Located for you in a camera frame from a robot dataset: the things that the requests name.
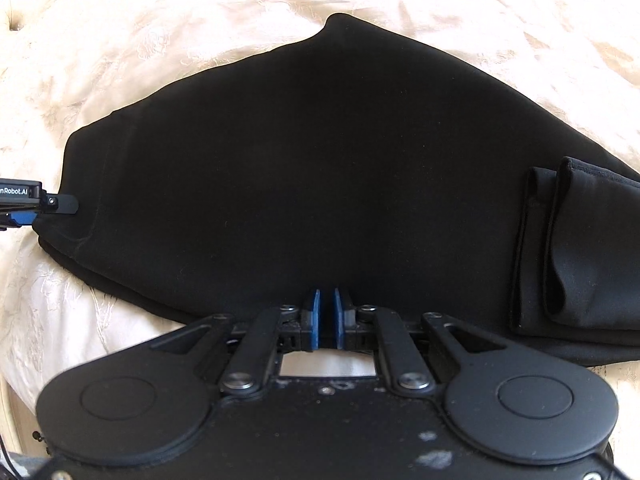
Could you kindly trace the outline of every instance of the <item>black fabric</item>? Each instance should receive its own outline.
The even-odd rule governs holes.
[[[345,285],[405,319],[439,310],[518,338],[508,317],[524,178],[565,155],[640,178],[463,61],[336,14],[309,40],[74,133],[61,192],[80,209],[34,228],[87,283],[174,319],[250,319]],[[521,340],[582,364],[640,358]]]
[[[566,158],[532,168],[511,325],[523,335],[640,346],[640,185]]]

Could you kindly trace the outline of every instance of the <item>bolt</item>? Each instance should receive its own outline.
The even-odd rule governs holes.
[[[424,374],[408,372],[400,376],[398,384],[407,390],[421,390],[429,386],[429,380]]]
[[[246,390],[254,385],[254,378],[244,372],[233,372],[222,382],[230,390]]]
[[[74,480],[74,479],[66,471],[54,471],[51,475],[51,480]]]

